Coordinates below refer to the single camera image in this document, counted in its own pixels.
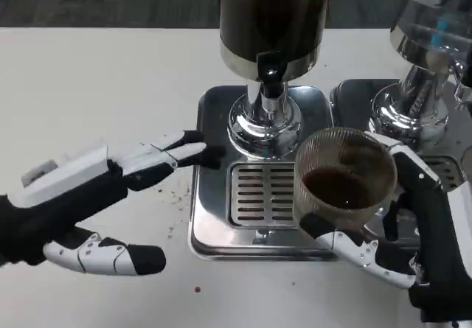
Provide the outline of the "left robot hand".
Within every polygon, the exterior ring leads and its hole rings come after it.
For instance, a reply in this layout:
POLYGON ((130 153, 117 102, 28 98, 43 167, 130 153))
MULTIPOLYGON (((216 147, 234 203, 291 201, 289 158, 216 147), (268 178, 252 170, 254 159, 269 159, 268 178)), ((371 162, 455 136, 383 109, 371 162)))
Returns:
POLYGON ((46 161, 22 177, 17 193, 1 197, 1 263, 51 262, 106 276, 160 273, 167 263, 160 247, 103 237, 80 222, 179 168, 216 170, 225 153, 205 142, 202 132, 183 130, 121 156, 110 156, 102 143, 62 162, 46 161))

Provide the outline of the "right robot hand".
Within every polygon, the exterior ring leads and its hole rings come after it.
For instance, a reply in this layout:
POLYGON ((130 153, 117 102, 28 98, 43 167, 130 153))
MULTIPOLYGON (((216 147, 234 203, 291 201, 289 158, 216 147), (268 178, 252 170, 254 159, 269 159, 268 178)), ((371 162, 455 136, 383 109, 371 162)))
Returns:
POLYGON ((294 164, 294 219, 318 245, 407 291, 430 327, 471 325, 471 184, 447 190, 403 142, 327 128, 309 136, 294 164), (414 215, 420 244, 409 252, 362 229, 394 199, 414 215))

